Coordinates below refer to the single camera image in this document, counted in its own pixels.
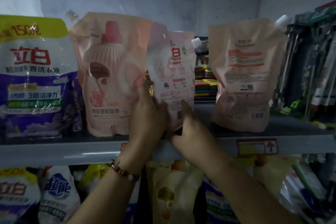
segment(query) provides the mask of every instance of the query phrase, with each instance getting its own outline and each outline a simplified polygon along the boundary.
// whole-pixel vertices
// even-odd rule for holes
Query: metal shelf
[[[270,116],[269,126],[264,132],[238,133],[210,122],[213,107],[212,104],[195,105],[195,111],[218,139],[220,146],[234,156],[252,153],[289,155],[336,152],[336,140],[332,131],[275,113]],[[120,145],[127,141],[128,136],[97,138],[84,132],[71,138],[51,140],[3,140],[0,144],[0,167],[104,163],[116,158],[120,153]],[[166,140],[161,140],[153,153],[154,160],[181,158],[179,152]]]

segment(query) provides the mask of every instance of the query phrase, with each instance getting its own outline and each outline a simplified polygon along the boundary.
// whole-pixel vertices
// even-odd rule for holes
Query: human hand
[[[152,84],[152,81],[144,80],[138,86],[139,100],[128,121],[129,142],[119,156],[120,167],[127,165],[125,170],[128,172],[130,169],[141,171],[166,129],[167,104],[155,103],[148,90]]]
[[[208,129],[196,118],[186,101],[182,100],[182,136],[170,135],[168,140],[189,162],[204,170],[209,156],[218,151],[218,145]]]

